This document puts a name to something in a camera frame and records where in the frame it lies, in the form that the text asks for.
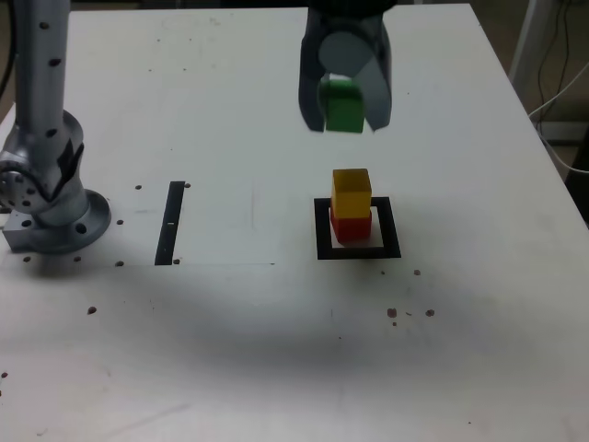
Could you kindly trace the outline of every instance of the green cube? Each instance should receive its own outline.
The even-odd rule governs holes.
[[[330,80],[321,88],[326,125],[332,132],[361,134],[364,129],[364,103],[360,88],[351,80]]]

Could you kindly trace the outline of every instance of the gray robot arm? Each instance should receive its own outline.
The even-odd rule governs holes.
[[[0,153],[0,200],[13,209],[3,233],[14,251],[64,253],[90,244],[110,209],[79,176],[79,122],[64,111],[70,0],[13,2],[17,117]]]

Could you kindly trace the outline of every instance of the yellow cube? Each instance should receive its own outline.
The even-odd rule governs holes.
[[[336,218],[370,216],[372,188],[366,169],[333,170],[331,210]]]

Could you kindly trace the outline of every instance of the table surface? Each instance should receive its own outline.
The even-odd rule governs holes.
[[[356,135],[303,124],[303,9],[72,14],[113,223],[62,257],[2,241],[1,440],[589,438],[583,220],[470,7],[385,21],[392,119]],[[317,261],[342,168],[390,197],[401,259]],[[171,180],[180,265],[155,267]]]

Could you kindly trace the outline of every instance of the black square marker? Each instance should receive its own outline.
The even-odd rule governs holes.
[[[329,220],[330,198],[315,198],[315,231],[318,260],[384,260],[400,258],[397,230],[393,210],[387,196],[373,197],[371,206],[378,212],[378,224],[383,240],[382,247],[334,249],[331,246],[331,221]]]

